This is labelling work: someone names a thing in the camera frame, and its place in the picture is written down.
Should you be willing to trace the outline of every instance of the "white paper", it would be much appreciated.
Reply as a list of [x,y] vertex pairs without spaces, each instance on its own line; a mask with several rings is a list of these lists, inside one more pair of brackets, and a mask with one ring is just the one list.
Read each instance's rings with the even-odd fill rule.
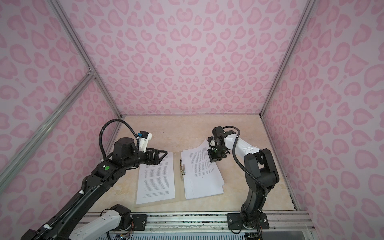
[[215,162],[209,161],[208,142],[204,141],[194,149],[181,152],[185,165],[185,198],[193,199],[224,193],[224,180]]
[[141,164],[139,167],[136,204],[174,198],[173,153],[168,152],[159,165],[148,166]]

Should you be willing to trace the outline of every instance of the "beige marble tabletop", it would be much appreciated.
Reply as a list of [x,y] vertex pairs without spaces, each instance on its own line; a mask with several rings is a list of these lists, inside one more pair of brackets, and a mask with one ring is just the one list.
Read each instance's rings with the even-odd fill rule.
[[[185,116],[127,116],[125,121],[136,131],[152,133],[148,147],[172,152],[198,147],[212,135],[217,126],[232,125],[240,129],[240,137],[260,149],[272,147],[259,115],[185,115]],[[116,138],[132,137],[124,125]],[[121,204],[133,212],[181,212],[181,211],[237,211],[247,198],[249,187],[244,172],[237,166],[232,155],[217,162],[224,179],[224,194],[163,203],[146,207],[134,207],[139,170],[128,170],[89,210],[100,212],[115,204]],[[294,210],[286,184],[277,162],[280,182],[268,195],[263,210]]]

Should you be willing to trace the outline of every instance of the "cable tie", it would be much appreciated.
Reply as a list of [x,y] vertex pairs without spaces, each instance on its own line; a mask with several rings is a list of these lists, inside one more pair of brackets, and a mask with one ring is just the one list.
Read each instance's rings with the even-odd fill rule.
[[46,224],[44,224],[44,226],[43,226],[44,228],[46,228],[46,229],[49,229],[49,230],[51,230],[53,227],[51,227],[51,226],[49,226],[49,224],[48,223],[46,223]]

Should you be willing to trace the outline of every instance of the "metal clip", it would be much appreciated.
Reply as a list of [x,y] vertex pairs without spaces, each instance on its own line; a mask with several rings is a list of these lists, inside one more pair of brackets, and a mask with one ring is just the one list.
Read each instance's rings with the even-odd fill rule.
[[180,174],[181,174],[181,181],[184,181],[185,165],[182,164],[181,159],[180,159]]

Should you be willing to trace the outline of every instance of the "pink wall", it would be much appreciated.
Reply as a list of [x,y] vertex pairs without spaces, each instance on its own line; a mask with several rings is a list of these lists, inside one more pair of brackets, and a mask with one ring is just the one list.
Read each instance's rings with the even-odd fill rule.
[[321,0],[265,117],[322,239],[384,238],[383,8]]
[[306,0],[63,0],[123,114],[258,113]]
[[[99,131],[115,118],[94,82],[0,196],[0,238],[20,239],[49,220],[99,162]],[[104,133],[104,146],[114,124]]]
[[85,68],[44,0],[2,1],[0,30],[1,173]]

